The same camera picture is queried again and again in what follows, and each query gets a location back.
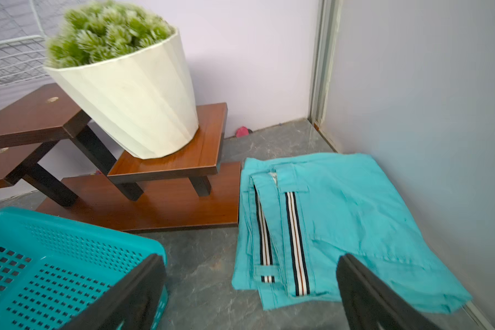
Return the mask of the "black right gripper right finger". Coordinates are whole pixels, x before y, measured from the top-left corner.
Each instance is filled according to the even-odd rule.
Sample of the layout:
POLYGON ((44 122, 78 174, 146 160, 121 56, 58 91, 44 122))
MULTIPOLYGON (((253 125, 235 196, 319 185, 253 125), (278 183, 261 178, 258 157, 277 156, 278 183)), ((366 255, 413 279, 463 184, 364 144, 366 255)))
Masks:
POLYGON ((438 329, 353 255, 339 258, 336 278, 351 329, 438 329))

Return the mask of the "teal plastic basket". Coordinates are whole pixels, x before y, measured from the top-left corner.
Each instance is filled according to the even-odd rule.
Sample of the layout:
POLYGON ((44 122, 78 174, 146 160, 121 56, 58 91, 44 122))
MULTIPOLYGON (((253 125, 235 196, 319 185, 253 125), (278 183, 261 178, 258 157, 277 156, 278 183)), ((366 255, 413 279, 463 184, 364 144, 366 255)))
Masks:
POLYGON ((0 329, 59 329, 149 255, 157 241, 21 208, 0 210, 0 329))

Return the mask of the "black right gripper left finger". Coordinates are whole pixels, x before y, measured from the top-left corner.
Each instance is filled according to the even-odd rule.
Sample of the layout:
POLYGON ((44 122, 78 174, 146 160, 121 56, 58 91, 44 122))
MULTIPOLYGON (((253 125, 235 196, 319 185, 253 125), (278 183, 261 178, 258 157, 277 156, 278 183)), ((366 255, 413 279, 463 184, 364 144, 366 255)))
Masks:
POLYGON ((164 291, 164 259, 151 254, 63 329, 151 329, 164 291))

